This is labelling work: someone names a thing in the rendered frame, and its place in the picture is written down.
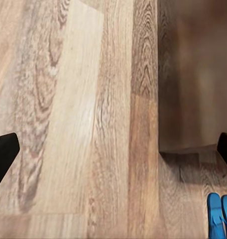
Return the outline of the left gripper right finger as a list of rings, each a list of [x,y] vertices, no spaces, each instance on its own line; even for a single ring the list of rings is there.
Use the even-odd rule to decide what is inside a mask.
[[[221,132],[219,140],[218,140],[217,150],[227,164],[227,133],[226,132]]]

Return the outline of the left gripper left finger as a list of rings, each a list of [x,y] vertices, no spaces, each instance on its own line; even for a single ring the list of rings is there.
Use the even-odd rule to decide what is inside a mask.
[[[20,151],[16,133],[0,136],[0,183]]]

